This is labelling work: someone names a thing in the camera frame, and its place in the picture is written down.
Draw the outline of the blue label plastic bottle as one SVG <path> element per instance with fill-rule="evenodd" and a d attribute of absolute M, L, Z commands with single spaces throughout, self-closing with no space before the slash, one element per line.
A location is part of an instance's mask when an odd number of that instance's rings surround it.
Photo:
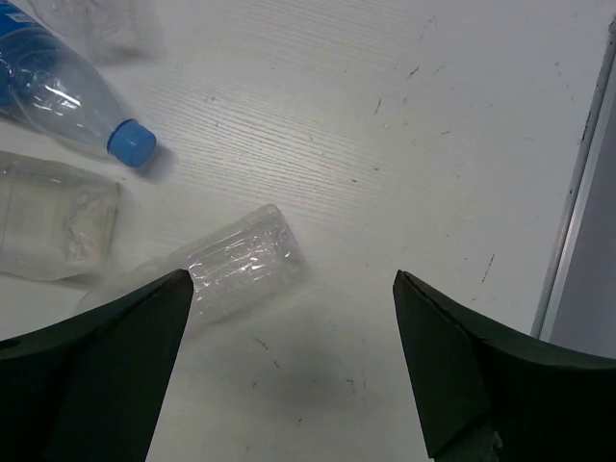
<path fill-rule="evenodd" d="M 1 113 L 128 167 L 157 147 L 89 62 L 10 1 L 1 3 Z"/>

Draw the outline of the aluminium table edge rail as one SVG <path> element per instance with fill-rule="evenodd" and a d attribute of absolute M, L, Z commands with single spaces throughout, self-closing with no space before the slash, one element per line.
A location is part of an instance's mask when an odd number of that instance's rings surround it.
<path fill-rule="evenodd" d="M 580 140 L 531 333 L 593 355 L 615 355 L 615 28 Z"/>

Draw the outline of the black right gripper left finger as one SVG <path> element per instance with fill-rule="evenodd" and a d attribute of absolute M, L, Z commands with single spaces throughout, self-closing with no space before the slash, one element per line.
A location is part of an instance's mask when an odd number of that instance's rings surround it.
<path fill-rule="evenodd" d="M 2 341 L 2 460 L 145 460 L 192 298 L 177 269 Z"/>

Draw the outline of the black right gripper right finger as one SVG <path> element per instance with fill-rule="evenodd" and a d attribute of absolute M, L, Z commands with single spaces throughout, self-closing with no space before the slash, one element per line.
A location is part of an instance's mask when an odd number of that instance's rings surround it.
<path fill-rule="evenodd" d="M 406 271 L 393 293 L 431 460 L 614 460 L 614 360 L 516 331 Z"/>

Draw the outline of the square clear plastic bottle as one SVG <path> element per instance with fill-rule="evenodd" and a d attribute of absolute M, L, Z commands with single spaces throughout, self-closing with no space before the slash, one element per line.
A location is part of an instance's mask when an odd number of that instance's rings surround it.
<path fill-rule="evenodd" d="M 54 281 L 101 272 L 119 185 L 64 163 L 1 153 L 1 271 Z"/>

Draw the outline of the small clear plastic bottle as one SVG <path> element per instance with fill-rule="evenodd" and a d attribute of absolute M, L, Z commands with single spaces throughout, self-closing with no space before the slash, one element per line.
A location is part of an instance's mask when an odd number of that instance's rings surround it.
<path fill-rule="evenodd" d="M 186 327 L 192 335 L 286 292 L 301 280 L 306 265 L 283 213 L 268 204 L 168 256 L 110 276 L 82 297 L 76 312 L 119 299 L 179 269 L 187 270 L 193 282 Z"/>

